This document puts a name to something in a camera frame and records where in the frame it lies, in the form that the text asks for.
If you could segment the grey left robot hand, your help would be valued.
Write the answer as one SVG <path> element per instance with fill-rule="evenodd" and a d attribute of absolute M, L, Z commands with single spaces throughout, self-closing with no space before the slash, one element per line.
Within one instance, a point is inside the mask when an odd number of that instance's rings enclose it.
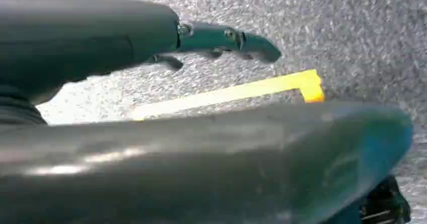
<path fill-rule="evenodd" d="M 1 0 L 1 223 L 408 223 L 400 109 L 276 104 L 50 126 L 60 88 L 173 53 L 277 61 L 268 39 L 140 0 Z"/>

